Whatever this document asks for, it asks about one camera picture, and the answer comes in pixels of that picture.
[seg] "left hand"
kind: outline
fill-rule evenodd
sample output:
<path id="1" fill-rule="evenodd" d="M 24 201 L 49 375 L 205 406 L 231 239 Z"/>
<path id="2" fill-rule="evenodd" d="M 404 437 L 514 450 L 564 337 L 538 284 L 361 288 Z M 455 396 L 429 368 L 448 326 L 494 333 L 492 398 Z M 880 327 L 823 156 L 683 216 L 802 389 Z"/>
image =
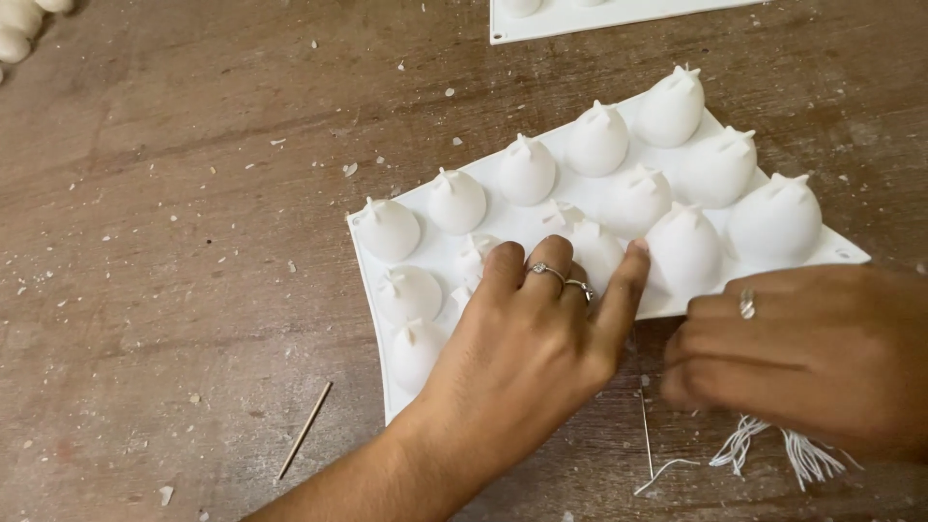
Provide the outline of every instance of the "left hand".
<path id="1" fill-rule="evenodd" d="M 539 448 L 615 375 L 650 259 L 636 240 L 615 271 L 598 309 L 587 313 L 586 281 L 560 236 L 544 239 L 524 260 L 507 242 L 490 253 L 483 281 L 419 396 L 385 436 L 398 437 L 457 479 L 480 487 Z"/>

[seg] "forearm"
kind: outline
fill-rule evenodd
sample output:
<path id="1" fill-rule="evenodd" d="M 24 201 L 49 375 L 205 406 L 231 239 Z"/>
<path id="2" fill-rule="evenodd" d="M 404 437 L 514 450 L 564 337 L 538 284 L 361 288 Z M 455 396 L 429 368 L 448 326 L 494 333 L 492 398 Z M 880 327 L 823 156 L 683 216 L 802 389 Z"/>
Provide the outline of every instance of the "forearm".
<path id="1" fill-rule="evenodd" d="M 427 437 L 391 428 L 242 522 L 444 521 L 482 487 Z"/>

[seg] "table surface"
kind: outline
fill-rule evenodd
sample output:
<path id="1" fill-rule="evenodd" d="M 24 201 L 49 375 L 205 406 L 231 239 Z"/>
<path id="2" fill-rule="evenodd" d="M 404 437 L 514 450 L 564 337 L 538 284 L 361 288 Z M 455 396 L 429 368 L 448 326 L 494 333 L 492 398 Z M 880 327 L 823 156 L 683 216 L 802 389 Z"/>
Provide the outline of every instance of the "table surface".
<path id="1" fill-rule="evenodd" d="M 485 0 L 89 0 L 49 19 L 0 85 L 0 519 L 233 521 L 368 440 L 380 365 L 345 214 L 674 64 L 757 130 L 768 172 L 811 175 L 828 225 L 925 272 L 927 6 L 781 0 L 504 46 Z M 737 418 L 657 398 L 678 324 L 638 326 L 651 444 L 706 463 Z M 627 364 L 455 520 L 928 513 L 928 470 L 900 464 L 802 493 L 772 430 L 744 479 L 681 466 L 635 498 L 637 381 Z"/>

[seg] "right hand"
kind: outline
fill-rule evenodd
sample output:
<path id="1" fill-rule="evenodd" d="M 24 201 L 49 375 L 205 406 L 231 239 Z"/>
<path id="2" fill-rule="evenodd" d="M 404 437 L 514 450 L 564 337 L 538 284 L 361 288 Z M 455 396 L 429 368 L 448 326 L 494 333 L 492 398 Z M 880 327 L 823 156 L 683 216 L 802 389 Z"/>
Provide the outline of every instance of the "right hand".
<path id="1" fill-rule="evenodd" d="M 928 280 L 832 266 L 732 281 L 690 302 L 665 362 L 664 397 L 681 409 L 722 407 L 858 454 L 928 462 Z"/>

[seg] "wooden stick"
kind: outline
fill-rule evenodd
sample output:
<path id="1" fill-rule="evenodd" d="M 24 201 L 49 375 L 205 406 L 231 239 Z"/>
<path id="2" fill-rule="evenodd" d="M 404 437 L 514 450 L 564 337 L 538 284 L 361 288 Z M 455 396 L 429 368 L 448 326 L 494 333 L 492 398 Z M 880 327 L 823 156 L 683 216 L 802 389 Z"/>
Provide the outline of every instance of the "wooden stick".
<path id="1" fill-rule="evenodd" d="M 310 426 L 312 426 L 313 421 L 316 420 L 316 416 L 319 414 L 319 409 L 322 408 L 322 401 L 326 399 L 326 395 L 329 394 L 330 389 L 332 389 L 332 383 L 326 383 L 326 388 L 322 390 L 322 395 L 320 395 L 319 400 L 316 401 L 313 412 L 310 413 L 309 418 L 306 419 L 306 425 L 303 426 L 303 431 L 300 432 L 300 436 L 293 441 L 293 448 L 290 449 L 290 455 L 288 455 L 287 461 L 284 462 L 283 467 L 280 468 L 280 475 L 277 476 L 277 480 L 280 480 L 284 477 L 284 474 L 287 473 L 287 470 L 293 463 L 293 457 L 296 457 L 296 452 L 300 449 L 300 446 L 302 446 L 303 440 L 306 438 L 306 433 L 309 432 Z"/>

